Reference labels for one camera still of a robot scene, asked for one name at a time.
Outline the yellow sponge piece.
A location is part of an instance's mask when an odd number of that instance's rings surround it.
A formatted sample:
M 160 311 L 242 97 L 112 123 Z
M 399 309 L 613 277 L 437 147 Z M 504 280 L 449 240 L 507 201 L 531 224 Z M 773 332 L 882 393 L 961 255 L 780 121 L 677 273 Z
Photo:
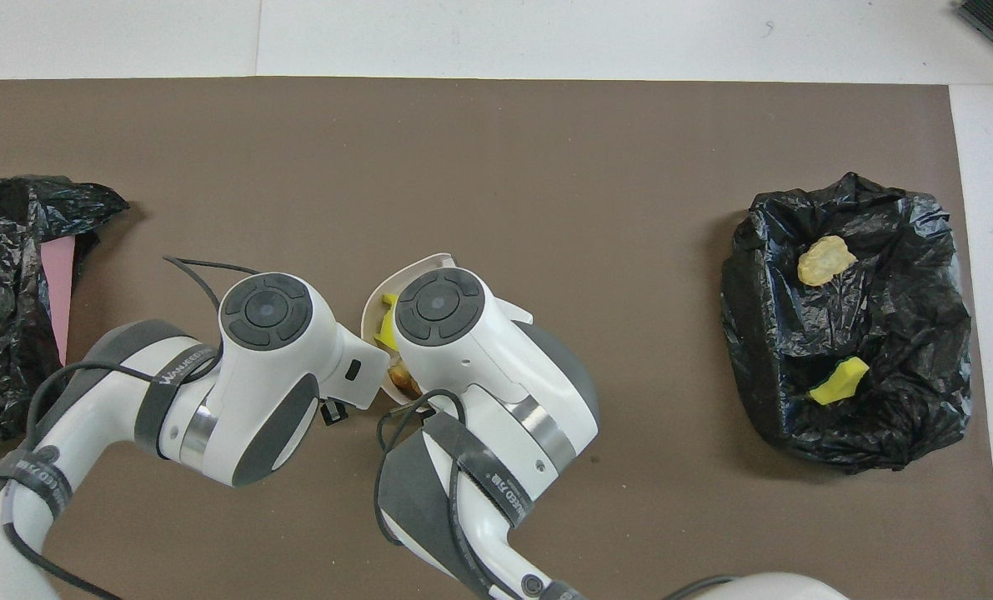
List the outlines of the yellow sponge piece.
M 385 349 L 393 351 L 393 353 L 399 351 L 396 337 L 394 337 L 394 309 L 398 300 L 398 295 L 383 293 L 381 301 L 384 312 L 381 320 L 379 320 L 377 333 L 374 334 L 374 341 L 378 342 Z
M 821 406 L 853 398 L 863 377 L 869 371 L 870 366 L 861 357 L 843 358 L 835 365 L 835 369 L 826 380 L 808 391 L 808 396 Z

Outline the beige plastic dustpan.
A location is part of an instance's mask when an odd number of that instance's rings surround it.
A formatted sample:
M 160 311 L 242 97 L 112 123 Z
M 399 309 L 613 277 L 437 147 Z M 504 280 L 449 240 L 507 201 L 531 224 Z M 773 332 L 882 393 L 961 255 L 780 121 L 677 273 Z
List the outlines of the beige plastic dustpan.
M 401 292 L 408 285 L 421 276 L 434 269 L 450 268 L 458 263 L 450 253 L 435 253 L 419 261 L 410 263 L 408 266 L 398 270 L 392 276 L 386 277 L 372 293 L 370 293 L 364 304 L 362 317 L 359 324 L 359 336 L 363 341 L 378 347 L 389 356 L 389 368 L 384 375 L 381 388 L 389 395 L 394 402 L 399 405 L 409 405 L 412 400 L 419 398 L 420 391 L 409 391 L 406 387 L 398 387 L 396 381 L 389 376 L 389 369 L 400 364 L 399 351 L 394 346 L 392 333 L 386 332 L 384 323 L 388 322 L 389 315 L 392 315 L 394 301 L 399 298 Z

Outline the striped bread piece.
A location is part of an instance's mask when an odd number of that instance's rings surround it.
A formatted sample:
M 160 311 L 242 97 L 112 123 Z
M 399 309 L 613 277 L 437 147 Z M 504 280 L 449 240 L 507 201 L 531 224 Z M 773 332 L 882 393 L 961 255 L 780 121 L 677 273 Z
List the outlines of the striped bread piece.
M 842 237 L 823 236 L 798 258 L 797 277 L 809 288 L 819 288 L 850 269 L 855 262 L 857 257 Z

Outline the black plastic trash bag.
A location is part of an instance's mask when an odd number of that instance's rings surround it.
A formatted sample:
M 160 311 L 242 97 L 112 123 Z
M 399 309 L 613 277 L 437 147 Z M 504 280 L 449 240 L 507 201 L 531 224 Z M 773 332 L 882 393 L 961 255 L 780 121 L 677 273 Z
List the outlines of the black plastic trash bag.
M 95 182 L 0 178 L 0 442 L 23 432 L 36 388 L 62 365 L 43 244 L 80 237 L 79 269 L 99 242 L 98 229 L 128 208 L 122 195 Z

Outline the right black trash bag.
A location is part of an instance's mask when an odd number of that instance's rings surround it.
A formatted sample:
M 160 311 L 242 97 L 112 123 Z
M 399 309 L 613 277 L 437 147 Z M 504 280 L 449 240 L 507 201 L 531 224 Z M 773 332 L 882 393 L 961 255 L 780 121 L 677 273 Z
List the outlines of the right black trash bag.
M 820 237 L 857 262 L 820 287 L 797 262 Z M 971 315 L 949 215 L 933 195 L 847 173 L 756 195 L 722 263 L 721 323 L 741 405 L 773 447 L 858 473 L 900 470 L 966 433 Z M 808 391 L 840 360 L 870 366 L 831 405 Z

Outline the brown table mat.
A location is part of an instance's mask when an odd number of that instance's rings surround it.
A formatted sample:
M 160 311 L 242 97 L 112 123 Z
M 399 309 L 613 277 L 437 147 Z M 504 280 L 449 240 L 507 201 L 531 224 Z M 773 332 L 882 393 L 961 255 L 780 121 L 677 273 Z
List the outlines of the brown table mat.
M 514 549 L 590 600 L 792 571 L 853 598 L 993 597 L 980 373 L 965 439 L 847 476 L 772 448 L 740 405 L 720 273 L 759 193 L 848 172 L 938 198 L 966 250 L 950 96 L 920 85 L 223 78 L 0 81 L 0 178 L 130 208 L 74 288 L 73 360 L 163 318 L 217 342 L 164 261 L 297 274 L 340 322 L 447 252 L 587 365 L 599 436 Z

